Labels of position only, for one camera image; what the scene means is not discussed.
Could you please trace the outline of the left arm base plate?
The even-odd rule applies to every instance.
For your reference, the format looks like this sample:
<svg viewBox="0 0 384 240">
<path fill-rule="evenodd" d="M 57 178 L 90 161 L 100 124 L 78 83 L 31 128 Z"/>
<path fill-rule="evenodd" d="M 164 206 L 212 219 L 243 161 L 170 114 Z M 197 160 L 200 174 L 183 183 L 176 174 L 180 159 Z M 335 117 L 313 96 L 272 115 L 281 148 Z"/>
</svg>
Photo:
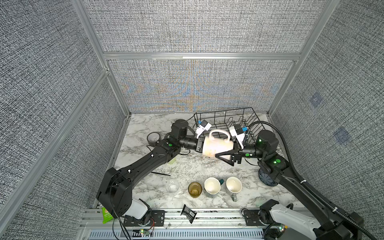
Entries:
<svg viewBox="0 0 384 240">
<path fill-rule="evenodd" d="M 165 220 L 164 210 L 152 210 L 150 213 L 145 214 L 141 219 L 136 219 L 131 216 L 125 216 L 125 227 L 144 227 L 149 228 L 151 226 L 162 227 Z"/>
</svg>

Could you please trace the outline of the clear glass cup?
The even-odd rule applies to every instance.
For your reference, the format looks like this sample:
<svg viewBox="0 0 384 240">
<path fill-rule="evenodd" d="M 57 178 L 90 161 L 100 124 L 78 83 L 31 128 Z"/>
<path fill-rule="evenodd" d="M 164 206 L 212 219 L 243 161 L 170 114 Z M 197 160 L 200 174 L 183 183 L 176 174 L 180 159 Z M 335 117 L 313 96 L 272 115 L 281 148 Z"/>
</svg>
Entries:
<svg viewBox="0 0 384 240">
<path fill-rule="evenodd" d="M 180 188 L 180 184 L 177 180 L 166 181 L 166 190 L 169 193 L 176 193 Z"/>
</svg>

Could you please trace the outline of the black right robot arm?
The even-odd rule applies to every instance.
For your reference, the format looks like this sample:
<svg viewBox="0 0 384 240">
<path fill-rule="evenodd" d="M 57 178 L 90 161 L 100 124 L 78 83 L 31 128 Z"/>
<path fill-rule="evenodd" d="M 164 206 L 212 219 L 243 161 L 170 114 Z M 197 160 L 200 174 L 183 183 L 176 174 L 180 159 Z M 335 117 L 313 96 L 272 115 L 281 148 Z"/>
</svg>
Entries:
<svg viewBox="0 0 384 240">
<path fill-rule="evenodd" d="M 241 158 L 256 158 L 260 173 L 291 192 L 313 215 L 298 213 L 275 200 L 259 208 L 259 220 L 267 226 L 282 224 L 300 232 L 311 240 L 360 240 L 364 234 L 364 220 L 357 213 L 347 213 L 328 200 L 301 177 L 293 163 L 279 155 L 279 140 L 268 130 L 259 132 L 251 145 L 239 143 L 215 158 L 234 164 Z"/>
</svg>

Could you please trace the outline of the pink ceramic mug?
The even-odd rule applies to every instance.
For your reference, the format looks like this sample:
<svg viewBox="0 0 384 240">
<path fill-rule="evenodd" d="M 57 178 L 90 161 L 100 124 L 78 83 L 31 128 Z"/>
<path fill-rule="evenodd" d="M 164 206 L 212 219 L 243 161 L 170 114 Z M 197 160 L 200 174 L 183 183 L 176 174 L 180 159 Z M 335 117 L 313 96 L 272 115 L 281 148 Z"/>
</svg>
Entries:
<svg viewBox="0 0 384 240">
<path fill-rule="evenodd" d="M 213 133 L 226 135 L 224 139 L 215 138 Z M 202 154 L 205 157 L 215 158 L 218 153 L 230 151 L 234 148 L 234 142 L 231 141 L 231 135 L 227 131 L 214 129 L 211 130 L 208 137 L 205 137 Z"/>
</svg>

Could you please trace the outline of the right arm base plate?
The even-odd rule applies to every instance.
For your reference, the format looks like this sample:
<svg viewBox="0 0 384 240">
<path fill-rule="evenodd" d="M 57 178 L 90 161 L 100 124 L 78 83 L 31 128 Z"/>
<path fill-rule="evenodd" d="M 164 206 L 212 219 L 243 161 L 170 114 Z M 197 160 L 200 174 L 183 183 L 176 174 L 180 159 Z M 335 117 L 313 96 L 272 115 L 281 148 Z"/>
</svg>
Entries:
<svg viewBox="0 0 384 240">
<path fill-rule="evenodd" d="M 241 215 L 244 217 L 247 227 L 268 226 L 268 224 L 261 221 L 259 210 L 242 209 Z"/>
</svg>

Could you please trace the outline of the teal mug white inside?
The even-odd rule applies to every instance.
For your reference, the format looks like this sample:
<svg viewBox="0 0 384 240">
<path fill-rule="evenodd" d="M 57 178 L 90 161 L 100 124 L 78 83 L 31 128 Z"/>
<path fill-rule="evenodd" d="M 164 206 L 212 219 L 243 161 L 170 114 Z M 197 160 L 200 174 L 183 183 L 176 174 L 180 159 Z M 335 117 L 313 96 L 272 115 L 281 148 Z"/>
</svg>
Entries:
<svg viewBox="0 0 384 240">
<path fill-rule="evenodd" d="M 220 192 L 223 183 L 223 179 L 218 180 L 213 177 L 206 179 L 204 182 L 206 196 L 209 198 L 214 198 Z"/>
</svg>

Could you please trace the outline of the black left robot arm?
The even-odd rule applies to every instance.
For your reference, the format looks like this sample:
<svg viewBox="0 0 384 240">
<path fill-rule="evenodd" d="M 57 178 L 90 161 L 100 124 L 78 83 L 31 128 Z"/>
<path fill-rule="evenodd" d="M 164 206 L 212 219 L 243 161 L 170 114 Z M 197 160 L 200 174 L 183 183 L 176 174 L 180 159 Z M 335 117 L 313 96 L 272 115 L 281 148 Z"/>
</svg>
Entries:
<svg viewBox="0 0 384 240">
<path fill-rule="evenodd" d="M 171 132 L 158 141 L 155 147 L 141 159 L 119 170 L 110 168 L 106 171 L 99 190 L 97 200 L 117 219 L 129 215 L 141 219 L 149 211 L 143 201 L 134 201 L 133 189 L 149 173 L 170 162 L 181 152 L 182 148 L 201 153 L 204 139 L 188 136 L 189 123 L 177 120 L 171 126 Z"/>
</svg>

